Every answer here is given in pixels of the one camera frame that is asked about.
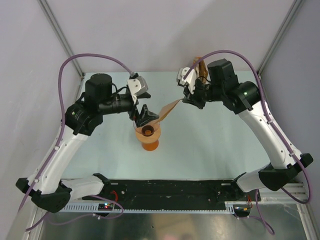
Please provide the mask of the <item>glass flask with orange liquid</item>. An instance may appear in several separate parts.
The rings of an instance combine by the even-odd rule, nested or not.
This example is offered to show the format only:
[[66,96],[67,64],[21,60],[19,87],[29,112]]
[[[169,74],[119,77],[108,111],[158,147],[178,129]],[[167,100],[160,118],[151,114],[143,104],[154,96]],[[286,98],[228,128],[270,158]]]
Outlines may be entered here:
[[154,150],[156,150],[158,148],[159,141],[156,140],[155,142],[152,142],[152,143],[144,143],[144,142],[142,142],[141,145],[142,145],[142,148],[144,150],[152,152],[152,151],[154,151]]

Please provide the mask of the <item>brown paper coffee filter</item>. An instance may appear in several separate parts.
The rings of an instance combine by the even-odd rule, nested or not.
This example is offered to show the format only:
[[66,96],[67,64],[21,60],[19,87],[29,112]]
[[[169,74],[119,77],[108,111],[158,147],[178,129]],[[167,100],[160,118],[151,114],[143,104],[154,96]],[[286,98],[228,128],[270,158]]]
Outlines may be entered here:
[[182,99],[177,99],[165,106],[163,106],[160,110],[160,112],[158,113],[159,118],[156,120],[151,121],[150,123],[152,125],[154,124],[158,124],[160,122],[162,122],[168,115],[169,113],[176,107],[176,105],[181,101]]

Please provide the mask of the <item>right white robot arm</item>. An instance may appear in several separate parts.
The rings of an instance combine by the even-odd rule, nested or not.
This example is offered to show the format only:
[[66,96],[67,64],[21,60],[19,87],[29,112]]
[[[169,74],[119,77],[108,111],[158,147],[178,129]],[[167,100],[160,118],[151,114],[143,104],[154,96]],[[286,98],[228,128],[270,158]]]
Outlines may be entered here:
[[207,102],[222,102],[249,126],[270,160],[268,165],[235,178],[232,197],[241,201],[252,190],[281,189],[301,172],[302,167],[313,162],[312,156],[301,153],[289,141],[260,96],[258,87],[250,81],[240,83],[229,60],[213,61],[207,68],[208,83],[203,83],[203,78],[198,77],[194,69],[179,70],[177,83],[184,88],[183,103],[203,109]]

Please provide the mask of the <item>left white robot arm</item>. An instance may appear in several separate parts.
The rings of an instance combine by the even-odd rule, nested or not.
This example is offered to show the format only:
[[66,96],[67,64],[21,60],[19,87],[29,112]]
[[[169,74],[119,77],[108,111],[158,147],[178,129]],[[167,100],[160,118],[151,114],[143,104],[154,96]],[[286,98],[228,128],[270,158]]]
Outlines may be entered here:
[[62,174],[80,146],[102,124],[104,115],[128,113],[137,127],[159,118],[145,104],[141,111],[137,109],[139,99],[151,97],[142,76],[131,76],[124,90],[121,94],[110,75],[93,74],[85,82],[80,98],[62,112],[60,133],[53,149],[31,176],[19,178],[15,184],[37,207],[57,213],[75,199],[95,195],[104,200],[110,196],[110,180],[101,173],[73,180],[62,180]]

